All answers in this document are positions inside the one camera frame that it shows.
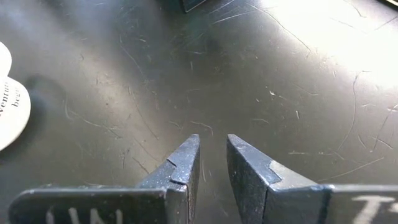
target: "scratched table surface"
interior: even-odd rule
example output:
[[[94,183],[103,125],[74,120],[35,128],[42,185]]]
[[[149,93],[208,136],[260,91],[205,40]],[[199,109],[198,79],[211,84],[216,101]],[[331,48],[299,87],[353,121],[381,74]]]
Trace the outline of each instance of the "scratched table surface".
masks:
[[[2,0],[32,112],[0,152],[21,191],[133,186],[201,137],[197,223],[239,223],[234,133],[319,183],[398,184],[398,10],[377,0]]]

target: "scratch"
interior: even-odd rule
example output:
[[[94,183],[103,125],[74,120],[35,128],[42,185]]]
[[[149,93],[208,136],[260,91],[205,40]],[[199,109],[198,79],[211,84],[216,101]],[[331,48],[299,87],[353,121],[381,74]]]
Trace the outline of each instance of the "scratch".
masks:
[[[349,128],[349,131],[347,133],[347,135],[344,137],[344,140],[341,142],[340,146],[338,147],[337,151],[339,151],[341,149],[341,147],[343,146],[343,144],[346,142],[349,134],[352,132],[353,127],[354,127],[354,123],[355,123],[355,116],[356,116],[356,93],[355,93],[355,83],[358,80],[359,74],[357,74],[355,76],[354,82],[353,82],[353,93],[354,93],[354,116],[353,116],[353,122],[351,123],[351,127]]]
[[[203,176],[203,180],[205,181],[205,183],[207,183],[206,181],[206,176],[205,176],[205,161],[201,161],[201,174]]]
[[[361,105],[361,107],[367,107],[369,105],[371,105],[371,103],[365,103],[365,104]]]
[[[336,154],[336,156],[338,156],[341,160],[345,160],[344,159],[344,157],[343,156],[341,156],[340,154],[338,154],[337,152],[335,152],[335,151],[332,151],[334,154]]]
[[[152,93],[155,95],[155,109],[158,111],[159,110],[159,102],[157,101],[157,93],[155,91],[152,91]]]
[[[396,108],[396,106],[398,106],[398,105],[393,106],[391,109],[390,109],[390,108],[387,108],[387,110],[388,110],[388,111],[394,111],[394,112],[396,112],[396,111],[398,111],[397,108]]]
[[[83,158],[84,158],[84,151],[85,151],[85,149],[83,149],[83,147],[79,144],[79,143],[75,143],[78,147],[79,147],[79,149],[80,149],[80,157],[81,157],[81,159],[83,160]]]
[[[81,144],[79,144],[78,142],[76,142],[75,144],[80,148],[81,153],[86,152],[87,154],[93,156],[92,153],[90,152],[90,150],[86,150],[86,149],[85,149]]]
[[[381,139],[379,139],[379,141],[380,141],[381,143],[385,144],[388,148],[394,150],[394,148],[393,148],[390,144],[388,144],[387,142],[385,142],[385,141],[383,141],[383,140],[381,140]]]
[[[68,95],[65,98],[65,105],[63,106],[63,109],[65,110],[65,116],[68,118],[68,120],[73,121],[73,119],[69,116],[68,113]]]
[[[252,119],[252,121],[262,121],[262,122],[264,122],[264,123],[269,124],[268,121],[266,121],[266,120],[264,120],[264,119],[260,119],[260,118],[254,118],[254,119]]]
[[[309,155],[309,153],[307,153],[307,152],[295,152],[295,151],[290,152],[288,154],[289,155]]]
[[[398,16],[395,16],[394,18],[390,19],[389,21],[387,21],[387,22],[381,24],[381,26],[379,26],[378,28],[374,29],[373,31],[376,31],[376,30],[382,28],[383,26],[387,25],[388,23],[394,21],[394,20],[397,19],[397,18],[398,18]]]
[[[119,45],[119,46],[120,46],[120,48],[122,48],[122,50],[124,51],[124,53],[126,53],[127,56],[129,56],[129,58],[136,64],[136,66],[137,66],[137,68],[138,68],[138,70],[139,70],[139,73],[140,73],[141,76],[144,78],[145,75],[144,75],[144,73],[142,72],[141,67],[138,65],[136,59],[134,59],[134,57],[131,56],[131,54],[130,54],[122,45]]]
[[[122,154],[122,169],[124,169],[124,161],[126,160],[126,155]]]
[[[235,0],[232,0],[232,1],[228,2],[228,3],[226,3],[225,5],[223,5],[223,6],[219,7],[218,9],[216,9],[216,10],[214,10],[214,11],[211,11],[211,12],[209,12],[209,13],[208,13],[208,15],[210,15],[210,14],[212,14],[212,13],[216,12],[216,11],[219,11],[220,9],[224,8],[225,6],[227,6],[227,5],[231,4],[231,3],[232,3],[232,2],[234,2],[234,1],[235,1]]]
[[[296,85],[296,84],[293,84],[293,85],[296,86],[297,88],[303,90],[304,92],[308,93],[308,94],[311,95],[311,96],[317,96],[317,95],[319,95],[319,93],[311,93],[310,91],[308,91],[308,90],[302,88],[302,87],[299,86],[299,85]]]
[[[176,126],[176,127],[178,128],[178,130],[181,131],[182,128],[181,128],[176,122],[169,121],[169,123],[170,123],[170,124],[173,124],[174,126]]]
[[[138,102],[137,102],[137,99],[136,99],[136,96],[135,96],[134,92],[131,92],[131,93],[132,93],[132,97],[133,97],[133,99],[134,99],[134,104],[135,104],[135,106],[136,106],[136,108],[137,108],[137,111],[138,111],[139,116],[140,116],[141,119],[142,119],[142,122],[144,122],[145,126],[146,126],[147,129],[152,133],[152,135],[155,136],[155,138],[159,140],[159,138],[157,137],[157,135],[151,130],[151,128],[150,128],[149,125],[147,124],[146,120],[145,120],[144,117],[142,116],[141,111],[140,111],[140,109],[139,109],[139,107],[138,107]]]
[[[199,88],[197,88],[197,89],[190,89],[190,90],[187,90],[186,92],[189,93],[189,92],[191,92],[191,91],[198,91],[198,90],[201,90],[201,89],[199,89]]]
[[[99,127],[99,128],[105,128],[105,126],[103,125],[99,125],[96,123],[92,123],[91,121],[86,120],[84,117],[80,116],[78,113],[71,111],[71,113],[73,113],[75,116],[79,117],[80,119],[82,119],[85,123]]]
[[[391,113],[393,112],[393,109],[395,109],[397,106],[398,105],[395,105],[394,107],[392,107],[392,109],[390,110],[390,112],[388,112],[386,118],[384,119],[383,124],[381,125],[381,128],[379,129],[379,132],[377,133],[376,140],[375,140],[374,146],[373,146],[373,150],[376,148],[377,142],[379,141],[381,130],[384,128],[384,125],[386,125],[388,117],[390,117]]]
[[[390,140],[388,141],[389,144],[391,143],[391,140],[392,140],[392,137],[394,136],[395,131],[396,131],[396,127],[394,126],[392,129],[392,132],[391,132]]]
[[[354,27],[354,26],[352,26],[352,25],[350,25],[350,24],[348,24],[348,23],[346,23],[346,22],[340,21],[340,20],[335,19],[335,18],[332,18],[332,17],[329,17],[329,19],[331,19],[331,20],[333,20],[333,21],[335,21],[335,22],[338,22],[338,23],[340,23],[340,24],[343,24],[343,25],[345,25],[345,26],[348,26],[348,27],[350,27],[350,28],[352,28],[352,29],[354,29],[354,30],[360,31],[360,32],[362,32],[362,33],[365,33],[363,30],[358,29],[358,28],[356,28],[356,27]]]
[[[224,213],[224,215],[225,215],[226,217],[229,216],[229,215],[228,215],[228,212],[226,212],[222,206],[220,206],[220,209],[221,209],[221,211],[223,211],[223,213]]]
[[[152,57],[150,55],[147,55],[149,63],[152,63]]]
[[[358,15],[359,15],[360,17],[366,18],[366,16],[363,16],[363,15],[360,13],[360,11],[359,11],[351,2],[348,2],[348,1],[346,1],[346,0],[344,0],[344,2],[346,2],[347,4],[349,4],[352,8],[354,8],[355,11],[358,13]]]
[[[289,31],[288,29],[286,29],[286,27],[284,27],[284,26],[283,26],[273,15],[271,15],[269,12],[264,11],[264,10],[262,10],[262,9],[259,9],[259,8],[256,7],[256,6],[253,6],[253,5],[250,5],[250,4],[248,4],[248,5],[251,6],[251,7],[253,7],[253,8],[255,8],[255,9],[257,9],[258,11],[261,11],[261,12],[267,14],[269,17],[271,17],[273,20],[275,20],[275,22],[278,23],[278,24],[281,26],[281,28],[283,28],[284,30],[286,30],[286,32],[290,33],[290,34],[291,34],[292,36],[294,36],[302,45],[304,45],[304,46],[307,48],[307,50],[308,50],[309,52],[312,52],[311,49],[310,49],[310,47],[309,47],[307,44],[305,44],[300,38],[298,38],[296,35],[294,35],[291,31]]]
[[[375,161],[372,161],[372,162],[368,162],[367,164],[361,165],[361,166],[359,166],[359,167],[357,167],[357,168],[355,168],[355,169],[353,169],[353,170],[350,170],[350,171],[348,171],[348,172],[345,172],[345,173],[342,173],[342,174],[338,174],[338,175],[334,175],[334,176],[332,176],[332,177],[320,179],[320,180],[317,180],[317,181],[318,181],[318,182],[321,182],[321,181],[330,180],[330,179],[334,179],[334,178],[337,178],[337,177],[341,177],[341,176],[350,174],[350,173],[355,172],[355,171],[357,171],[357,170],[359,170],[359,169],[362,169],[363,167],[366,167],[366,166],[369,166],[369,165],[371,165],[371,164],[373,164],[373,163],[375,163],[375,162],[378,162],[378,161],[380,161],[380,160],[382,160],[382,159],[384,159],[384,157],[382,157],[382,158],[380,158],[380,159],[376,159]]]
[[[283,100],[288,100],[288,99],[284,98],[283,96],[279,96],[279,98],[281,98]]]
[[[189,41],[188,43],[182,43],[179,46],[175,47],[173,50],[170,51],[170,53],[174,53],[176,50],[178,50],[181,47],[186,47],[190,44],[192,44],[193,42],[197,41],[200,37],[203,36],[203,34],[205,34],[204,32],[199,34],[197,37],[195,37],[194,39],[192,39],[191,41]]]
[[[192,54],[198,54],[198,55],[202,55],[202,54],[204,54],[203,52],[192,52],[192,51],[187,51],[188,53],[192,53]]]
[[[227,15],[227,14],[229,14],[229,13],[231,13],[231,12],[237,10],[237,9],[240,9],[240,8],[241,8],[241,6],[236,6],[235,8],[229,10],[228,12],[222,13],[221,15],[218,16],[218,18],[221,18],[221,17],[223,17],[223,16],[225,16],[225,15]]]
[[[116,183],[116,181],[114,179],[114,173],[113,173],[112,167],[110,167],[110,170],[111,170],[112,183],[114,184],[114,183]]]
[[[358,134],[358,139],[359,139],[359,142],[362,144],[362,146],[366,149],[367,147],[366,147],[365,143],[363,143],[362,137],[359,134]]]
[[[145,79],[142,84],[144,84],[145,89],[148,91],[148,85],[153,82],[153,80],[147,80]]]
[[[171,44],[171,42],[173,42],[176,38],[178,37],[178,35],[175,35],[174,37],[172,37],[169,41],[169,43]]]
[[[116,139],[121,139],[123,138],[122,136],[116,134],[111,128],[105,127],[108,131],[110,131],[112,134],[114,134],[116,136]]]
[[[317,155],[319,155],[319,156],[332,156],[333,154],[325,154],[324,152],[318,152]]]
[[[136,142],[138,142],[138,145],[148,154],[148,156],[150,156],[151,158],[153,158],[153,160],[158,161],[151,153],[149,153],[149,152],[147,151],[147,149],[141,144],[141,142],[138,141],[138,139],[137,139],[134,135],[132,135],[132,138],[133,138]]]
[[[213,128],[210,127],[209,125],[203,124],[203,123],[199,123],[199,122],[194,122],[194,121],[191,121],[191,123],[192,123],[192,124],[199,124],[199,125],[202,125],[202,126],[205,127],[205,128],[209,128],[210,131],[211,131],[211,136],[213,136]]]
[[[112,186],[110,186],[110,185],[103,185],[103,184],[92,184],[92,183],[89,183],[89,182],[87,182],[87,181],[83,181],[85,184],[87,184],[87,185],[90,185],[90,186],[94,186],[94,187],[97,187],[97,188],[102,188],[102,187],[112,187]]]
[[[219,22],[223,22],[223,21],[225,21],[225,20],[232,19],[232,18],[235,18],[235,17],[238,17],[238,16],[242,16],[242,15],[245,15],[245,14],[249,14],[249,13],[252,13],[252,12],[254,12],[254,11],[240,13],[240,14],[235,15],[235,16],[229,16],[229,17],[227,17],[227,18],[220,19],[220,20],[218,20],[218,21],[212,23],[211,25],[214,25],[214,24],[217,24],[217,23],[219,23]]]
[[[147,174],[149,174],[149,171],[148,171],[136,158],[134,158],[134,156],[132,156],[132,159],[133,159],[136,163],[138,163],[138,165],[139,165]]]

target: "dark object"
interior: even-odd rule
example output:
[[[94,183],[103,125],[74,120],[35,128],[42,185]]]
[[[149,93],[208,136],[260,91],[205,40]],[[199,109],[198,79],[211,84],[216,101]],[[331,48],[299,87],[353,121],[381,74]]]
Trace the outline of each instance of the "dark object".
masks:
[[[184,12],[189,12],[200,4],[204,3],[206,0],[181,0],[182,9]]]
[[[398,0],[387,0],[389,3],[392,3],[395,6],[398,6]]]
[[[23,192],[11,223],[192,223],[200,172],[200,140],[190,136],[135,188],[79,187]]]
[[[239,137],[227,142],[229,179],[243,223],[396,223],[396,185],[317,185]]]

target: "dark gray surface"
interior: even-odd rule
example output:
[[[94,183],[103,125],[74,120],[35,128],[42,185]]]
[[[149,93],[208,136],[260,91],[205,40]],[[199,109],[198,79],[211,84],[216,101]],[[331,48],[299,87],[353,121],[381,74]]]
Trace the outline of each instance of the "dark gray surface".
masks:
[[[0,152],[1,223],[28,188],[134,185],[194,133],[198,223],[239,222],[228,133],[319,183],[398,183],[396,9],[212,0],[170,10],[0,1],[10,76],[32,100],[26,130]]]

